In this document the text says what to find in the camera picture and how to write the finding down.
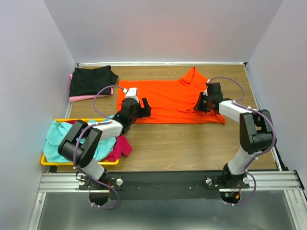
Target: gray floor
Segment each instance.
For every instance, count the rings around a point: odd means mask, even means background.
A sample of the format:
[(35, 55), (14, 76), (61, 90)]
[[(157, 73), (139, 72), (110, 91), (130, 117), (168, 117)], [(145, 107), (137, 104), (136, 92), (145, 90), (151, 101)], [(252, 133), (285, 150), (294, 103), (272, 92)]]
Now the gray floor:
[[(250, 193), (243, 192), (243, 198)], [(113, 210), (90, 206), (88, 194), (47, 195), (40, 230), (292, 230), (283, 191), (257, 191), (249, 203), (231, 207), (220, 200), (122, 201)]]

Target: wooden table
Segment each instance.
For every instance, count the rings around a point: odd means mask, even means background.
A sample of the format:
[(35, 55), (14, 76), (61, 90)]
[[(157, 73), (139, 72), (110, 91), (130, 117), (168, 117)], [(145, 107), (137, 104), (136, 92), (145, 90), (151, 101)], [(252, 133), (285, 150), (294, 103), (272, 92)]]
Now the wooden table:
[[(112, 67), (120, 80), (175, 80), (192, 66), (129, 66)], [(227, 76), (237, 80), (246, 90), (243, 105), (256, 104), (243, 66), (197, 66), (207, 78)], [(237, 99), (241, 90), (229, 80), (219, 80), (224, 97)], [(96, 107), (108, 115), (115, 114), (118, 89), (114, 95), (99, 98)], [(93, 100), (74, 102), (70, 118), (98, 118), (92, 108)], [(226, 125), (209, 124), (134, 124), (126, 134), (133, 147), (128, 158), (121, 157), (117, 166), (109, 170), (221, 170), (232, 160), (239, 148), (239, 125), (227, 119)], [(251, 169), (276, 169), (271, 153), (254, 162)]]

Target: pink cloth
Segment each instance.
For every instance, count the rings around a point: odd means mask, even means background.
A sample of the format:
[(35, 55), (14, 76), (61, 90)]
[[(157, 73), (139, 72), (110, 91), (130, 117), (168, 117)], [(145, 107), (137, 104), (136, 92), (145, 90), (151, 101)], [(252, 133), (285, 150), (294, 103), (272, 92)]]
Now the pink cloth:
[(110, 162), (115, 162), (121, 157), (122, 154), (128, 157), (131, 151), (132, 151), (132, 147), (127, 141), (127, 139), (125, 138), (125, 136), (117, 137), (113, 150), (102, 161), (109, 160)]
[[(110, 95), (99, 95), (98, 97), (107, 97)], [(73, 96), (69, 97), (70, 102), (77, 102), (77, 101), (82, 101), (82, 100), (87, 100), (87, 99), (92, 99), (95, 98), (96, 95), (81, 95), (81, 96)]]

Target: metal frame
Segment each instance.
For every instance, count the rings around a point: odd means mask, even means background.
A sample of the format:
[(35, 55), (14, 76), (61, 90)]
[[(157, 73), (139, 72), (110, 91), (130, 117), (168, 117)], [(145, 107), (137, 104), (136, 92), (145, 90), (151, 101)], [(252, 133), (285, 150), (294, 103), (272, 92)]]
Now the metal frame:
[[(81, 66), (101, 66), (102, 64), (110, 63), (82, 63)], [(137, 66), (137, 65), (242, 65), (244, 67), (246, 76), (248, 78), (248, 73), (244, 63), (176, 63), (176, 62), (156, 62), (156, 63), (141, 63), (141, 62), (120, 62), (112, 63), (113, 66)], [(257, 108), (258, 103), (255, 94), (252, 90), (253, 97), (255, 99)], [(65, 117), (68, 118), (71, 113), (72, 103), (69, 102)], [(251, 172), (257, 182), (257, 191), (276, 191), (284, 190), (287, 203), (290, 208), (290, 212), (295, 223), (297, 230), (307, 229), (307, 201), (299, 182), (299, 179), (294, 171), (282, 171), (279, 159), (277, 157), (277, 152), (272, 149), (273, 158), (275, 160), (276, 166), (279, 171), (254, 171)], [(254, 182), (250, 176), (250, 188), (242, 189), (246, 191), (253, 190)], [(220, 189), (220, 192), (226, 192), (229, 189)], [(43, 173), (40, 186), (38, 189), (37, 198), (35, 201), (34, 209), (32, 212), (29, 230), (36, 230), (42, 215), (44, 202), (47, 193), (59, 193), (59, 192), (88, 192), (80, 191), (78, 181), (75, 179), (74, 173)], [(108, 192), (108, 190), (97, 190), (96, 192)]]

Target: white wall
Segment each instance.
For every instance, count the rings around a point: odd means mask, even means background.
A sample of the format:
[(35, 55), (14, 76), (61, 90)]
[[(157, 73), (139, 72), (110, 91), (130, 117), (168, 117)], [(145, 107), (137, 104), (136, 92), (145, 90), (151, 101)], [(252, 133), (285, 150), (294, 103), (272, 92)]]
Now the white wall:
[(261, 108), (272, 114), (277, 149), (307, 186), (307, 1), (284, 1), (247, 70)]
[(282, 0), (44, 0), (76, 62), (248, 61)]
[(0, 229), (28, 228), (50, 122), (74, 60), (42, 0), (0, 2)]

